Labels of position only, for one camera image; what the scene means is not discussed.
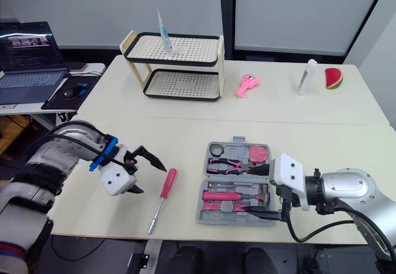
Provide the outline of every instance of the mouse pad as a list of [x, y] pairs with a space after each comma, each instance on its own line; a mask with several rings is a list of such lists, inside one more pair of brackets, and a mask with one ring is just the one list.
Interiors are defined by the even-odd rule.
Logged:
[[[74, 109], [80, 108], [82, 102], [89, 95], [95, 84], [99, 81], [99, 76], [72, 76], [62, 85], [62, 87], [53, 95], [51, 99], [44, 102], [41, 107], [46, 109]], [[64, 93], [76, 86], [83, 87], [86, 90], [83, 94], [77, 96], [72, 100], [64, 98]]]

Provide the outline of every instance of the laptop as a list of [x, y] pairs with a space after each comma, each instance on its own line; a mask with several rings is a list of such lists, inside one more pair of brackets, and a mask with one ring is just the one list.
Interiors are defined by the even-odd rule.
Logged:
[[0, 105], [41, 103], [67, 73], [47, 22], [0, 24]]

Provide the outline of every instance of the white tube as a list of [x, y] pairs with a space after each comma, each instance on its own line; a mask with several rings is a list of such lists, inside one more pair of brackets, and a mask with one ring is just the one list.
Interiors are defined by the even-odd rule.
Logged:
[[305, 67], [304, 74], [299, 82], [297, 93], [302, 96], [307, 92], [309, 84], [311, 83], [312, 77], [314, 75], [315, 68], [317, 66], [317, 61], [310, 59]]

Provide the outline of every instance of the rack shelf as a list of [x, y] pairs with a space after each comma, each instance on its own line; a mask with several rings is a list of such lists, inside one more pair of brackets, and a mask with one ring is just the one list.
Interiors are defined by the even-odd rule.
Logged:
[[[131, 31], [119, 48], [135, 74], [143, 93], [150, 97], [215, 101], [223, 96], [224, 38], [170, 34], [174, 55], [168, 56], [159, 33]], [[144, 63], [143, 79], [135, 63]], [[151, 64], [215, 67], [216, 72], [171, 69], [152, 70]]]

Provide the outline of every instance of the toy watermelon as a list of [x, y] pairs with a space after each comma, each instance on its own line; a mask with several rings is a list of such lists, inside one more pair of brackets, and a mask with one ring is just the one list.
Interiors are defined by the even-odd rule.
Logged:
[[343, 75], [340, 69], [337, 68], [327, 68], [326, 73], [326, 88], [328, 90], [333, 90], [339, 87], [343, 80]]

